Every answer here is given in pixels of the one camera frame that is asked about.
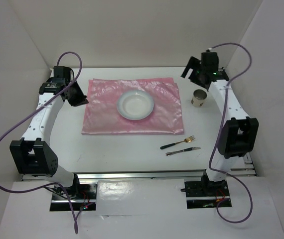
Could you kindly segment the metal cup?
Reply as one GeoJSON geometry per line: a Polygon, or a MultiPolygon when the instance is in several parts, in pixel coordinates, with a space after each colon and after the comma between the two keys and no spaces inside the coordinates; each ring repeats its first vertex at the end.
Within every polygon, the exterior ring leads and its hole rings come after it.
{"type": "Polygon", "coordinates": [[[197,89],[193,92],[191,104],[197,108],[202,107],[206,98],[207,98],[207,93],[202,89],[197,89]]]}

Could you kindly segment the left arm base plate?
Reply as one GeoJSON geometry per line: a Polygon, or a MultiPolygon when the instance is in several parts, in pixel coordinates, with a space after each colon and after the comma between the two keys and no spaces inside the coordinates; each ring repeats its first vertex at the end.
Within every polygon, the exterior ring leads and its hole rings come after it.
{"type": "MultiPolygon", "coordinates": [[[[76,194],[70,195],[71,204],[73,210],[78,212],[83,211],[95,211],[96,210],[96,198],[97,198],[97,183],[80,184],[79,190],[76,194]]],[[[51,212],[66,212],[71,211],[66,194],[62,189],[53,186],[45,188],[51,193],[51,212]]]]}

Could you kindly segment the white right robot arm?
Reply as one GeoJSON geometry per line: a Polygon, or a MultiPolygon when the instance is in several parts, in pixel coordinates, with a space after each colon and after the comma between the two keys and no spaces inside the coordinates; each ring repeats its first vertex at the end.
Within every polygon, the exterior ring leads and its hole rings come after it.
{"type": "Polygon", "coordinates": [[[201,177],[200,190],[205,195],[213,195],[225,187],[226,174],[239,158],[253,150],[259,127],[258,120],[241,107],[230,80],[223,78],[218,66],[217,53],[206,51],[200,59],[190,57],[181,74],[186,78],[190,71],[189,80],[213,96],[222,114],[215,152],[201,177]]]}

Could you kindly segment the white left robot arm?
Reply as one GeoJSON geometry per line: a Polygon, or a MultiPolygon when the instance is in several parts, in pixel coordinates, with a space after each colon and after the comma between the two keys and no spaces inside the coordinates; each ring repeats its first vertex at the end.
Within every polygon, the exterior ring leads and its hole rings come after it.
{"type": "Polygon", "coordinates": [[[74,80],[74,72],[65,66],[55,66],[53,77],[39,88],[37,110],[20,140],[13,140],[9,149],[19,174],[44,176],[50,182],[63,186],[63,193],[70,199],[81,193],[79,178],[75,173],[59,166],[58,157],[50,148],[50,136],[56,117],[65,102],[72,107],[88,103],[74,80]]]}

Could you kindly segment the white scalloped plate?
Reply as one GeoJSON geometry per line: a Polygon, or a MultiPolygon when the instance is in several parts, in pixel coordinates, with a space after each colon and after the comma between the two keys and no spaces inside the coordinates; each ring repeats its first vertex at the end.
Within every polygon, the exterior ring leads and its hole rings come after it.
{"type": "Polygon", "coordinates": [[[118,113],[128,120],[142,120],[152,113],[153,108],[152,96],[141,90],[126,91],[117,101],[118,113]]]}

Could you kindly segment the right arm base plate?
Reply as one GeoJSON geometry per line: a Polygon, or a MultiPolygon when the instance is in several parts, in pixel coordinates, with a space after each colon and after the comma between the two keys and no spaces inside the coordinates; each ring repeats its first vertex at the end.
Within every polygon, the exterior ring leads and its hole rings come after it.
{"type": "Polygon", "coordinates": [[[187,209],[216,208],[218,203],[221,208],[232,207],[226,181],[209,192],[204,191],[202,183],[199,181],[186,181],[184,188],[180,191],[185,193],[187,209]]]}

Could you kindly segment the pink satin rose cloth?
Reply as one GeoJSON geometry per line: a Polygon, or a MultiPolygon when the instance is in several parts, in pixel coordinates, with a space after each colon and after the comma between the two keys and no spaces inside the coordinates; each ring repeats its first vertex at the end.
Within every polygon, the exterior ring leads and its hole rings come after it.
{"type": "Polygon", "coordinates": [[[178,85],[171,77],[91,79],[83,135],[179,135],[184,133],[178,85]]]}

